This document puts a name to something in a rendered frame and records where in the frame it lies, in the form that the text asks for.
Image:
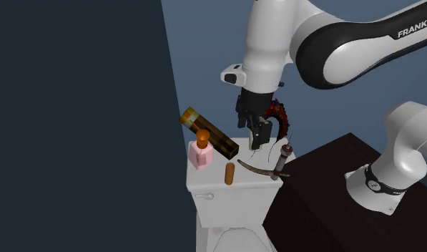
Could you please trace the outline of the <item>orange-brown cylinder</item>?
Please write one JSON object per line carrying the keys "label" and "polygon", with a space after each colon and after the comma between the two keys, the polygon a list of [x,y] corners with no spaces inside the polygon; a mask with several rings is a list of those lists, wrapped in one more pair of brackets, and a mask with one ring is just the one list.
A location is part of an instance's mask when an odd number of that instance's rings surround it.
{"label": "orange-brown cylinder", "polygon": [[235,164],[228,162],[225,166],[225,184],[232,185],[235,173]]}

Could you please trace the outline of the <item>white toilet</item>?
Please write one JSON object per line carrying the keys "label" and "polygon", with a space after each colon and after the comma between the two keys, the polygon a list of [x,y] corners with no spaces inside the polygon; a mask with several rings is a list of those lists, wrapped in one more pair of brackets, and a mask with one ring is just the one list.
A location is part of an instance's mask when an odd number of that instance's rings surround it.
{"label": "white toilet", "polygon": [[[231,160],[218,151],[203,170],[187,161],[187,190],[196,207],[196,252],[277,252],[262,224],[283,185],[283,179],[253,173],[237,162],[272,170],[286,138],[272,137],[262,149],[252,151],[249,140],[233,139],[239,153]],[[225,184],[225,166],[235,164],[232,185]]]}

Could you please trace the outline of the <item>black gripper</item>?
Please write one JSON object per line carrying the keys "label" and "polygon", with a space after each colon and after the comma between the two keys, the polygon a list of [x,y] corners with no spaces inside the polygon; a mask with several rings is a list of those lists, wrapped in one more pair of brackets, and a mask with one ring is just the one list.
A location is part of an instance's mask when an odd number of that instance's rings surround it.
{"label": "black gripper", "polygon": [[246,123],[254,123],[250,128],[249,147],[251,150],[259,150],[262,145],[269,143],[273,124],[262,116],[272,102],[273,92],[255,93],[244,87],[237,98],[235,111],[238,116],[238,128],[244,128]]}

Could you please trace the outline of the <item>dark robot stand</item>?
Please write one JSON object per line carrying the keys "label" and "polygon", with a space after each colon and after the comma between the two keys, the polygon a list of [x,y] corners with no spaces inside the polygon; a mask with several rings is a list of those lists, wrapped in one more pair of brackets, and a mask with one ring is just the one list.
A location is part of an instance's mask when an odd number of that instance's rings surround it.
{"label": "dark robot stand", "polygon": [[427,187],[416,183],[393,215],[347,193],[345,173],[379,152],[352,133],[288,162],[263,226],[277,252],[427,252]]}

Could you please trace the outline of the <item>long brown and yellow box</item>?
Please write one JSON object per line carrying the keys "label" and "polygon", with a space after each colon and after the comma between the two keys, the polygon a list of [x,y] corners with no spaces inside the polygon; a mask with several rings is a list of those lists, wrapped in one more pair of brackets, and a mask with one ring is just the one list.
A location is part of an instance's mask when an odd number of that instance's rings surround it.
{"label": "long brown and yellow box", "polygon": [[188,107],[179,118],[179,122],[195,134],[198,130],[207,130],[210,133],[209,142],[216,151],[228,160],[239,153],[239,145],[236,142],[193,108]]}

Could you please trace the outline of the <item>red curved spiky figure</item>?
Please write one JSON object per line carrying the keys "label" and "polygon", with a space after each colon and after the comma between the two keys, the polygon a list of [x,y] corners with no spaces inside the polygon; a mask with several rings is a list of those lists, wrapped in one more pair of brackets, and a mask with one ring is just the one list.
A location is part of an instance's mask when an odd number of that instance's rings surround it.
{"label": "red curved spiky figure", "polygon": [[274,99],[270,103],[269,108],[263,115],[265,120],[270,117],[273,117],[278,121],[277,140],[281,140],[287,135],[290,124],[288,122],[288,116],[286,114],[284,104],[279,102],[278,99]]}

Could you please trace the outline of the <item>pink bottle with orange cap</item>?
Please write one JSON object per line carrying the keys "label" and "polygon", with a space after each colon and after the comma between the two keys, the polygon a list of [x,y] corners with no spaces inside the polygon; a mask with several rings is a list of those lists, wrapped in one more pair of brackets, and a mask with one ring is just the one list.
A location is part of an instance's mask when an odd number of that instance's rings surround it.
{"label": "pink bottle with orange cap", "polygon": [[214,148],[209,141],[209,131],[198,130],[196,138],[190,143],[188,159],[196,170],[203,170],[212,163]]}

